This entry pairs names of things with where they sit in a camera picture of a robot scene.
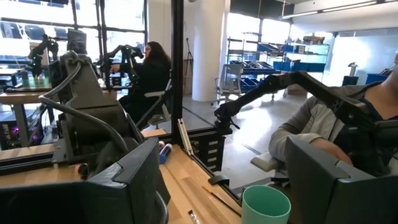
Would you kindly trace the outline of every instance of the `ceiling light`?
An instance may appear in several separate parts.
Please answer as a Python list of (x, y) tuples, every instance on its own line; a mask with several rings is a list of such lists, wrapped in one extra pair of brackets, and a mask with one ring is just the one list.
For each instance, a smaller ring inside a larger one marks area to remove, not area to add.
[(322, 10), (323, 12), (333, 12), (333, 11), (340, 11), (340, 10), (344, 10), (344, 9), (352, 9), (352, 8), (357, 8), (357, 7), (363, 7), (363, 6), (370, 6), (373, 4), (376, 4), (376, 1), (371, 1), (371, 2), (364, 2), (364, 3), (360, 3), (360, 4), (353, 4), (353, 5), (349, 5), (349, 6), (341, 6), (341, 7), (336, 7), (336, 8), (332, 8), (332, 9), (324, 9)]
[(313, 11), (313, 12), (303, 12), (303, 13), (297, 13), (297, 14), (292, 14), (292, 15), (287, 15), (287, 16), (281, 16), (281, 19), (290, 19), (293, 17), (297, 17), (297, 16), (307, 16), (307, 15), (312, 15), (312, 14), (316, 14), (318, 13), (318, 11)]

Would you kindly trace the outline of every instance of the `gray sweater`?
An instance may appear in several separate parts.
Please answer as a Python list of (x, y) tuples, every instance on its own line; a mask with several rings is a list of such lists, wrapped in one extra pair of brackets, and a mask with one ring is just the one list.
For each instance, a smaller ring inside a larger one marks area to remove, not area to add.
[[(360, 100), (370, 85), (330, 87), (341, 95)], [(324, 138), (333, 142), (344, 123), (336, 118), (332, 110), (315, 97), (309, 98), (298, 111), (271, 136), (269, 153), (276, 159), (285, 162), (285, 143), (287, 136), (296, 136), (302, 141), (310, 143), (314, 139)]]

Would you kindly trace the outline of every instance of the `long dark hair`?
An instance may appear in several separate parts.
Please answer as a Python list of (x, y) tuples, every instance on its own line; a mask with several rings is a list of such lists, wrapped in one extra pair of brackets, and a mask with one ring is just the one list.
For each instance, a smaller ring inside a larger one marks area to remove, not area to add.
[(150, 47), (150, 53), (147, 58), (144, 59), (144, 63), (161, 63), (167, 69), (171, 68), (170, 57), (166, 54), (163, 47), (158, 42), (148, 42)]

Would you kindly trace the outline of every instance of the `wooden tabletop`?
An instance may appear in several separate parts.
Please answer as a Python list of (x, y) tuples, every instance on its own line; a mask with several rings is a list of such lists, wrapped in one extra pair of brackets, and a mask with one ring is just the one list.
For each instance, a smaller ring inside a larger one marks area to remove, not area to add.
[[(1, 93), (0, 103), (7, 105), (13, 104), (26, 104), (26, 103), (39, 103), (39, 96), (45, 92), (25, 92), (25, 93)], [(112, 98), (116, 99), (116, 91), (111, 91)]]
[[(145, 138), (166, 134), (166, 132), (163, 129), (141, 131), (141, 133)], [(18, 148), (18, 149), (8, 149), (8, 150), (0, 151), (0, 160), (18, 158), (18, 157), (23, 157), (23, 156), (32, 156), (32, 155), (36, 155), (36, 154), (43, 154), (46, 152), (53, 152), (53, 151), (54, 151), (53, 144), (22, 147), (22, 148)]]
[[(79, 180), (77, 166), (45, 168), (0, 178), (0, 186), (45, 184), (67, 180)], [(211, 186), (210, 178), (201, 167), (188, 157), (178, 146), (174, 146), (166, 165), (160, 165), (167, 189), (171, 195), (169, 202), (169, 223), (193, 223), (189, 210), (198, 217), (201, 224), (232, 223), (240, 224), (241, 218), (221, 202), (213, 198), (202, 186), (218, 194), (238, 212), (241, 208), (220, 186)]]

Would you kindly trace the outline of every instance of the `wall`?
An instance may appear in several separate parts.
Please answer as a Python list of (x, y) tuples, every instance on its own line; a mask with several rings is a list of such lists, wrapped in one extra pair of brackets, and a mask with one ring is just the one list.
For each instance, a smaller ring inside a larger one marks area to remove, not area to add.
[[(317, 11), (320, 9), (346, 6), (367, 1), (368, 0), (309, 1), (295, 5), (294, 13)], [(306, 32), (391, 28), (397, 27), (396, 21), (398, 21), (398, 2), (293, 18), (294, 24)]]
[[(190, 50), (193, 52), (195, 36), (195, 8), (185, 0), (184, 4), (184, 40), (189, 39)], [(148, 0), (148, 38), (149, 41), (159, 42), (165, 51), (172, 53), (172, 15), (171, 0)], [(188, 47), (184, 44), (184, 58), (187, 57)]]
[(337, 83), (349, 75), (348, 64), (351, 62), (358, 64), (356, 76), (359, 76), (359, 84), (366, 81), (367, 73), (380, 73), (394, 65), (398, 50), (398, 29), (367, 30), (347, 35), (348, 37), (337, 37), (333, 48), (330, 75), (338, 80)]

